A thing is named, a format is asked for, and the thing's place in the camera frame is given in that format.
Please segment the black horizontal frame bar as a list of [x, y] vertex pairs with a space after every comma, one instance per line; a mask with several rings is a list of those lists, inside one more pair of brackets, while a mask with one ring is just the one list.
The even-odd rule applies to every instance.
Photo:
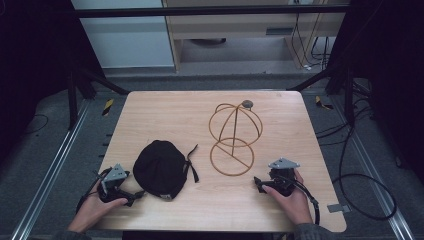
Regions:
[[297, 14], [297, 13], [344, 13], [349, 4], [336, 5], [259, 5], [259, 6], [205, 6], [131, 9], [74, 10], [79, 18], [103, 17], [156, 17], [156, 16], [202, 16], [202, 15], [247, 15], [247, 14]]

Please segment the light wooden desk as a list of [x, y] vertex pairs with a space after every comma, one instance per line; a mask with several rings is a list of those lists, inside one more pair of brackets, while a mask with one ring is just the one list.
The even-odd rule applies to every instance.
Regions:
[[[161, 0], [165, 7], [336, 5], [350, 0]], [[319, 37], [338, 35], [343, 13], [247, 14], [168, 16], [175, 44], [188, 39], [282, 37], [298, 68], [312, 64], [312, 48]]]

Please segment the black cap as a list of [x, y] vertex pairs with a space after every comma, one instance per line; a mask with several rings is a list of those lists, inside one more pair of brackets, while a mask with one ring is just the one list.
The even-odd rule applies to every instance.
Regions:
[[139, 154], [133, 166], [136, 182], [146, 192], [164, 200], [173, 200], [182, 190], [188, 172], [192, 171], [194, 181], [199, 182], [190, 155], [187, 156], [177, 147], [165, 140], [155, 140]]

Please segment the person's left hand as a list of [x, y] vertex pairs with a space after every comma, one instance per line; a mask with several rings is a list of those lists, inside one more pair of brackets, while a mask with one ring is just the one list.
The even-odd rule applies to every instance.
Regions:
[[94, 187], [88, 191], [85, 200], [67, 229], [76, 233], [85, 233], [111, 210], [124, 206], [126, 202], [127, 200], [125, 198], [120, 198], [104, 203], [97, 193], [97, 184], [95, 184]]

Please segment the yellow black hazard tape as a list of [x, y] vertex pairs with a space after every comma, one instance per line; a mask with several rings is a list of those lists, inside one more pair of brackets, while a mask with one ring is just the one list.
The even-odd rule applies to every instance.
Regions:
[[102, 116], [108, 115], [113, 103], [114, 103], [114, 99], [108, 99], [106, 101], [105, 106], [104, 106], [103, 111], [102, 111]]
[[315, 96], [315, 104], [316, 104], [316, 106], [318, 106], [320, 108], [323, 108], [323, 109], [327, 109], [327, 110], [334, 109], [333, 108], [333, 105], [331, 105], [331, 104], [324, 104], [319, 96]]

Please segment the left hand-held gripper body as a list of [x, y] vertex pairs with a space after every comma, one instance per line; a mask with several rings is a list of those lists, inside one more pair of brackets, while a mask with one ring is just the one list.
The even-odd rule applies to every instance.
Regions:
[[132, 199], [132, 194], [120, 189], [121, 184], [128, 177], [129, 172], [125, 171], [120, 164], [104, 170], [100, 176], [100, 183], [97, 192], [104, 202], [111, 202], [120, 198]]

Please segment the black curtain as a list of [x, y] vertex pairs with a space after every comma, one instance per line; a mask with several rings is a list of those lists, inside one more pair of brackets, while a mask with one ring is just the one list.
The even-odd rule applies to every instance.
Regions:
[[81, 67], [103, 71], [71, 0], [0, 0], [0, 163], [11, 153], [43, 98], [67, 88], [55, 43], [69, 46]]
[[424, 184], [424, 0], [350, 0], [330, 65], [372, 84], [372, 101]]

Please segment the person's right hand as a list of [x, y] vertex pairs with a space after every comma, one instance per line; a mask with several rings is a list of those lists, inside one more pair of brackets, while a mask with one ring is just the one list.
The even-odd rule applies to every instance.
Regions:
[[290, 196], [285, 197], [272, 187], [263, 185], [262, 189], [277, 202], [294, 225], [313, 223], [307, 196], [301, 190], [295, 189]]

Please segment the white cabinet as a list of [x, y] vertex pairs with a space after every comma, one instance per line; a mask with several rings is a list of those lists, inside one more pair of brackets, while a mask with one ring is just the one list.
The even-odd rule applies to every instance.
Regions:
[[[161, 0], [71, 0], [76, 10], [161, 8]], [[80, 19], [103, 69], [173, 67], [165, 18]]]

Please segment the gold wire hat stand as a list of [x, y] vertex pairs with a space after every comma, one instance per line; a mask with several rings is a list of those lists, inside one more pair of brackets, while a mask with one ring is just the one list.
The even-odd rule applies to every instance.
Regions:
[[255, 163], [256, 143], [263, 133], [261, 118], [252, 110], [254, 103], [218, 104], [208, 122], [214, 139], [209, 158], [213, 168], [225, 176], [241, 176]]

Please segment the aluminium floor rail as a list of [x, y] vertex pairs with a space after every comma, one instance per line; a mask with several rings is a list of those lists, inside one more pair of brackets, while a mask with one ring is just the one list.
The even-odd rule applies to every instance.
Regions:
[[414, 206], [408, 196], [421, 194], [420, 181], [411, 170], [397, 166], [394, 150], [373, 112], [363, 103], [357, 110], [360, 107], [366, 110], [356, 119], [350, 139], [355, 157], [364, 174], [384, 184], [396, 199], [397, 211], [387, 220], [395, 237], [398, 240], [419, 240], [420, 234], [413, 221]]
[[43, 209], [46, 200], [56, 182], [57, 177], [62, 169], [63, 164], [65, 163], [70, 150], [81, 130], [81, 127], [86, 119], [87, 112], [91, 105], [91, 100], [83, 100], [81, 102], [81, 107], [77, 112], [77, 120], [72, 128], [70, 128], [52, 163], [50, 164], [47, 172], [44, 175], [42, 182], [40, 183], [31, 203], [25, 211], [22, 219], [19, 221], [14, 232], [12, 233], [10, 240], [27, 240], [40, 213]]

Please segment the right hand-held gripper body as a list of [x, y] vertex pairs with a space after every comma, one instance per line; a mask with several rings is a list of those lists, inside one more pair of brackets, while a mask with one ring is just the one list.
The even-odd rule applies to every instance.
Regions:
[[274, 188], [285, 197], [290, 196], [296, 188], [294, 170], [299, 167], [299, 164], [281, 157], [269, 163], [268, 167], [271, 180], [265, 181], [264, 185]]

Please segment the black metal stand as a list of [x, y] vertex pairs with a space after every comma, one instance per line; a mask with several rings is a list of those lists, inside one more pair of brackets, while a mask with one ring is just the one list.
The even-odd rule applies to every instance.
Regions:
[[101, 84], [117, 94], [129, 94], [128, 90], [115, 85], [100, 74], [96, 74], [84, 68], [69, 70], [66, 80], [69, 103], [69, 130], [73, 129], [78, 121], [77, 91], [82, 93], [84, 99], [93, 99], [97, 94], [91, 84], [92, 81]]
[[355, 125], [353, 105], [353, 70], [349, 66], [333, 65], [315, 74], [306, 81], [287, 88], [287, 91], [303, 91], [321, 79], [329, 78], [325, 87], [327, 94], [333, 95], [344, 89], [344, 117], [350, 126]]

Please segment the grey metal bracket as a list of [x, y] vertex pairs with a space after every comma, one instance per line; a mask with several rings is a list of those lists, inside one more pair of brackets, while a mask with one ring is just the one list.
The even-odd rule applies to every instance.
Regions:
[[327, 208], [328, 208], [328, 211], [330, 213], [335, 213], [335, 212], [348, 213], [348, 212], [351, 212], [351, 208], [348, 205], [331, 204], [331, 205], [328, 205]]

